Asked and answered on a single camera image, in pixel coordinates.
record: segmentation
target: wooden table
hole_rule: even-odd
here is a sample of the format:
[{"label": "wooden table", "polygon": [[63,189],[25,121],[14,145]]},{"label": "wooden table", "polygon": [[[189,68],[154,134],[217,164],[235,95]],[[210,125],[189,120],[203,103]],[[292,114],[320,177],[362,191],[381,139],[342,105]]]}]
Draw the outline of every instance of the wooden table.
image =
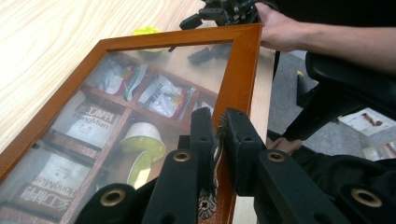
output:
[{"label": "wooden table", "polygon": [[[144,26],[163,32],[180,30],[180,22],[204,5],[199,0],[3,1],[0,152],[100,39],[131,35]],[[200,28],[213,26],[213,21],[206,21]],[[274,53],[261,49],[250,117],[262,137],[267,129],[273,66]],[[238,198],[234,223],[250,223],[246,218],[255,218],[252,209],[240,209],[245,203],[251,200]]]}]

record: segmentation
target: black office chair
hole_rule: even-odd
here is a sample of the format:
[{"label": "black office chair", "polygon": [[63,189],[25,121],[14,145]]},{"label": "black office chair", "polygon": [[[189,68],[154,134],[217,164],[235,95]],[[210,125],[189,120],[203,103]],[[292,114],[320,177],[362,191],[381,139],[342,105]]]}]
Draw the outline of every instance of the black office chair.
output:
[{"label": "black office chair", "polygon": [[[396,26],[392,0],[275,0],[275,4],[280,12],[297,21]],[[396,119],[396,77],[310,52],[305,62],[308,75],[318,85],[302,113],[282,134],[284,137],[306,140],[328,122],[364,107]]]}]

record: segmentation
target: human arm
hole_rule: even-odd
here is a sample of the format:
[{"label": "human arm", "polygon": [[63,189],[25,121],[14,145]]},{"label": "human arm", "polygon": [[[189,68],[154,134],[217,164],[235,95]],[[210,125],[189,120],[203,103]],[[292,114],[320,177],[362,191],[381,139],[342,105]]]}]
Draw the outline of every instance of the human arm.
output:
[{"label": "human arm", "polygon": [[256,8],[262,21],[262,45],[325,54],[396,76],[396,28],[359,28],[298,22],[263,3]]}]

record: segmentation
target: person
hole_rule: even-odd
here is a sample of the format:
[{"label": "person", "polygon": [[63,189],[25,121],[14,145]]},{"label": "person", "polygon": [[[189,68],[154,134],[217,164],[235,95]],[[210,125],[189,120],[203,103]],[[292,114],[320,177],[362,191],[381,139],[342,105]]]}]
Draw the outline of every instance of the person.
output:
[{"label": "person", "polygon": [[[396,76],[396,28],[359,28],[299,22],[256,3],[262,46],[278,51],[306,50],[338,57]],[[268,131],[268,149],[289,154],[331,199],[345,186],[359,184],[396,202],[396,160],[368,161],[349,155],[325,155]]]},{"label": "person", "polygon": [[325,54],[396,77],[396,27],[349,27],[298,22],[256,3],[262,46]]}]

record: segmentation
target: forearm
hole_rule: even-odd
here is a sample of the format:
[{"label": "forearm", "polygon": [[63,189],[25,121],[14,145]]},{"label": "forearm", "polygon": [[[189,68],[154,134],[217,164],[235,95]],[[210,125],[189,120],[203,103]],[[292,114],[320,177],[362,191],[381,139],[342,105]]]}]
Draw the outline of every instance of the forearm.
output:
[{"label": "forearm", "polygon": [[396,28],[301,23],[296,48],[341,58],[396,76]]}]

